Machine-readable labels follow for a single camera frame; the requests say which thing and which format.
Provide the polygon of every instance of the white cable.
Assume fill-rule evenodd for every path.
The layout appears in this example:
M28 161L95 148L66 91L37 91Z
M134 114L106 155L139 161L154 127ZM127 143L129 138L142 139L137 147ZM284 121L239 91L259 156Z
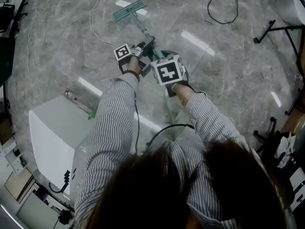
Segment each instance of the white cable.
M30 43L30 32L31 32L31 30L32 30L33 23L34 23L34 21L35 21L35 19L36 19L36 15L37 15L37 5L36 5L36 8L35 8L35 15L34 15L32 24L30 25L30 30L29 30L29 33L28 33L28 54L27 54L27 70L28 70L28 74L29 74L30 84L31 84L31 86L32 86L32 88L33 88L33 91L34 91L35 106L37 106L37 104L36 104L36 93L35 93L35 88L34 88L32 79L31 79L31 74L30 74L30 71L29 71L29 52L30 52L29 43Z
M108 42L108 41L105 41L105 40L101 39L101 38L99 37L99 35L98 35L98 34L92 29L92 27L91 27L91 13L92 13L93 10L96 8L96 5L98 4L99 1L100 1L100 0L97 0L97 1L96 1L96 3L95 3L95 5L94 5L93 9L92 9L92 10L90 11L90 13L89 13L90 30L91 30L91 31L98 37L98 39L100 39L102 42L119 47L118 44L115 44L115 43L113 43L113 42Z

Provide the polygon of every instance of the shirt cuff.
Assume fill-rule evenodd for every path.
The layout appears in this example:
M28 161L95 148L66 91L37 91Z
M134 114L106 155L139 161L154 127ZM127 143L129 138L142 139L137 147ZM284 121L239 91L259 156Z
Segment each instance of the shirt cuff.
M200 92L191 96L190 100L187 102L185 108L189 113L190 119L193 123L198 119L198 116L207 100L208 96L206 93Z
M105 79L102 81L102 83L107 87L107 88L112 88L118 81L124 81L130 85L135 93L137 94L139 91L139 82L137 78L131 74L131 73L126 73L123 75L120 75L119 77L116 77L114 79Z

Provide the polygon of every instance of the person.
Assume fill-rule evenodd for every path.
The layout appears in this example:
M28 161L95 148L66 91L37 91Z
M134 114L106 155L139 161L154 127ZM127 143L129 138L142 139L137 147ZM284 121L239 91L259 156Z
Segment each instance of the person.
M88 139L77 227L286 228L276 182L204 92L175 84L193 128L129 155L140 74L132 57L126 73L104 80L109 90Z

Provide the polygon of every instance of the hair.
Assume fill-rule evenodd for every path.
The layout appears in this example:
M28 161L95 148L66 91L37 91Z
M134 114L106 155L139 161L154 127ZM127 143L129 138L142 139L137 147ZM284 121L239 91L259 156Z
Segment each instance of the hair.
M286 228L275 185L251 152L231 141L213 143L203 155L223 220L235 218L247 229ZM190 173L187 164L178 170L164 146L128 157L104 189L86 229L186 228L186 200L197 170Z

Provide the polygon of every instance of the black metal frame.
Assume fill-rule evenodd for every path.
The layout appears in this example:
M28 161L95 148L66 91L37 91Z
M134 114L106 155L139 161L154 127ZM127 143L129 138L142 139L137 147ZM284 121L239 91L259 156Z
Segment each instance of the black metal frame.
M298 68L298 70L299 70L299 72L300 72L300 74L303 78L303 84L305 85L305 76L304 76L304 71L303 71L303 68L302 68L301 59L300 59L299 54L296 50L295 44L292 41L292 38L291 38L291 36L288 32L288 30L305 29L305 25L293 25L293 26L272 28L274 23L275 23L275 20L269 21L269 26L266 29L266 31L263 33L263 35L260 37L260 39L255 37L255 38L253 38L253 41L254 41L255 44L259 44L259 43L262 42L262 40L265 38L265 36L267 35L268 32L270 32L270 31L285 31L293 49L294 49L294 52L295 52L295 55L296 55L296 66L297 66L297 68ZM290 107L289 111L285 111L286 115L290 115L292 113L293 109L295 108L296 101L297 101L297 98L294 101L294 103L292 104L292 106Z

